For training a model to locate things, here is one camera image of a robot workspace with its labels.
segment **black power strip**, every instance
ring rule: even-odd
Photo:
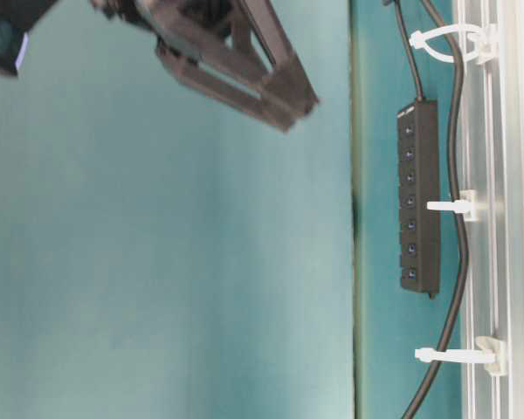
[[[437,102],[415,101],[397,120],[402,287],[433,298],[440,286],[440,215],[427,203],[440,195]]]

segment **teal wall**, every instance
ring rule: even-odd
[[[427,368],[414,359],[418,347],[435,347],[456,278],[458,250],[451,216],[443,215],[441,293],[400,288],[398,266],[396,113],[415,98],[393,6],[353,0],[355,160],[357,217],[357,408],[361,418],[395,418],[405,411]],[[434,2],[447,22],[452,2]],[[410,32],[432,23],[420,2],[403,1]],[[441,50],[441,42],[435,45]],[[448,200],[445,133],[452,67],[423,52],[417,61],[425,94],[439,101],[442,197]],[[459,331],[451,347],[457,348]],[[443,365],[417,417],[461,416],[459,366]]]
[[[0,419],[348,418],[348,5],[275,0],[288,136],[65,0],[0,79]]]

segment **white plastic clip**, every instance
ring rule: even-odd
[[[452,211],[456,214],[464,214],[465,221],[478,221],[477,210],[475,205],[475,190],[462,190],[460,195],[463,199],[451,202],[429,202],[427,209],[433,211]]]
[[[422,362],[457,362],[460,364],[483,364],[492,377],[507,375],[507,344],[487,336],[479,336],[475,344],[481,349],[456,349],[437,352],[431,347],[416,349],[416,358]]]
[[[427,44],[427,41],[455,32],[471,32],[468,33],[467,38],[473,42],[474,49],[464,56],[465,62],[476,59],[476,63],[482,65],[497,57],[499,40],[496,24],[490,24],[485,29],[476,24],[450,24],[425,33],[416,31],[411,34],[410,44],[416,50],[424,48],[429,55],[439,61],[453,63],[454,57],[434,50]]]

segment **black cable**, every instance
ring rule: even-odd
[[[431,4],[430,0],[421,0],[421,3],[431,16],[435,25],[445,26],[443,18],[438,14],[438,11]],[[454,57],[454,85],[452,89],[452,102],[451,111],[449,115],[448,123],[448,181],[451,192],[452,200],[456,201],[460,199],[460,188],[458,181],[458,167],[456,162],[456,140],[458,130],[458,119],[460,110],[460,101],[462,99],[462,89],[464,85],[464,60],[462,58],[462,51],[460,50],[456,39],[452,35],[445,35],[445,38],[451,47],[452,55]],[[439,352],[445,352],[448,348],[449,341],[452,336],[452,331],[456,325],[458,319],[458,313],[462,304],[462,298],[464,297],[465,283],[467,280],[468,266],[469,266],[469,249],[468,239],[465,232],[464,218],[460,214],[454,214],[454,221],[456,223],[456,231],[458,233],[458,248],[460,253],[460,262],[458,267],[458,279],[454,286],[454,293],[452,295],[452,301],[450,308],[446,315],[445,326],[441,333],[440,340],[437,344],[437,350]],[[438,369],[440,368],[440,361],[433,361],[425,377],[423,378],[416,395],[411,400],[410,406],[406,409],[403,414],[403,419],[410,419],[417,413],[421,404],[423,403],[431,384],[437,376]]]
[[[423,95],[423,85],[421,84],[421,78],[419,77],[419,70],[417,69],[416,58],[413,55],[413,50],[410,45],[410,38],[408,37],[408,31],[405,28],[405,22],[403,21],[402,6],[400,0],[394,0],[394,7],[396,9],[396,21],[398,22],[398,29],[402,36],[403,48],[405,49],[405,55],[408,56],[410,62],[411,75],[416,85],[417,101],[421,102],[425,99]]]

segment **black device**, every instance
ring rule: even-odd
[[[440,194],[438,110],[435,100],[415,101],[397,116],[402,287],[438,294],[440,215],[427,210]]]
[[[27,40],[27,33],[0,13],[0,74],[17,76]]]

